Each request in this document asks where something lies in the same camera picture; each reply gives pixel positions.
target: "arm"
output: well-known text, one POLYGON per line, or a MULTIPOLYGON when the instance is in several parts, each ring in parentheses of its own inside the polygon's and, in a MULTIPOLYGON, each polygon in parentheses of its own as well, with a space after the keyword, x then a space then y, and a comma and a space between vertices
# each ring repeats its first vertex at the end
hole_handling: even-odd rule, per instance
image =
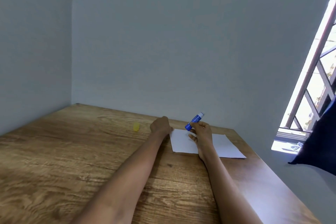
POLYGON ((159 147, 173 128, 164 116, 156 119, 150 130, 147 141, 119 167, 71 224, 131 223, 159 147))
POLYGON ((189 134, 198 148, 208 173, 222 223, 227 224, 263 224, 256 212, 235 185, 228 171, 218 157, 212 144, 210 125, 204 122, 190 123, 194 128, 189 134))

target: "blue glue stick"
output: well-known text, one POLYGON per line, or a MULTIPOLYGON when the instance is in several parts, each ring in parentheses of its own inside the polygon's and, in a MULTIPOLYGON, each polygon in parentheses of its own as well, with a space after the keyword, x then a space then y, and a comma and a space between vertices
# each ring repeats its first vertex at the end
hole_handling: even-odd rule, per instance
MULTIPOLYGON (((203 112, 200 112, 198 115, 196 115, 192 120, 191 122, 199 122, 204 116, 204 113, 203 112)), ((192 126, 190 125, 190 122, 185 126, 185 129, 190 131, 190 129, 192 129, 192 126)))

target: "window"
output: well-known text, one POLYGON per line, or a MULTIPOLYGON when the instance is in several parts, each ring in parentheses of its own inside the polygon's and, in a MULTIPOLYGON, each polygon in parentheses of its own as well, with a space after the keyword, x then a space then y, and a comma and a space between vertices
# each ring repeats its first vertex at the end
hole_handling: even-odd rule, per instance
POLYGON ((336 0, 330 0, 317 30, 272 150, 297 154, 336 90, 336 0))

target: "sheet of paper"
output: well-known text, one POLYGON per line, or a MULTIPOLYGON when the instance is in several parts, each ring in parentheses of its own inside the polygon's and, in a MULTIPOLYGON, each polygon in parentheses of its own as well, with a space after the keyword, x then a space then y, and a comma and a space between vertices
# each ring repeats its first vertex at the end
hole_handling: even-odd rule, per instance
MULTIPOLYGON (((198 153, 197 146, 188 136, 187 130, 175 129, 170 134, 171 146, 174 152, 198 153)), ((218 156, 223 158, 246 158, 226 135, 212 134, 212 142, 218 156)))

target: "wooden table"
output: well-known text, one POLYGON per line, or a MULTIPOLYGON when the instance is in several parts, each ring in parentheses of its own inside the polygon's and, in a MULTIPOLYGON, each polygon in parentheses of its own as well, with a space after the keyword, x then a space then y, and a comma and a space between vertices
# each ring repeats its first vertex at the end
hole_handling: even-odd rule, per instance
MULTIPOLYGON (((68 223, 145 141, 154 119, 74 104, 0 137, 0 223, 68 223)), ((212 131, 247 156, 222 162, 264 224, 319 223, 234 130, 212 131)), ((163 142, 133 223, 219 223, 198 155, 174 153, 170 140, 163 142)))

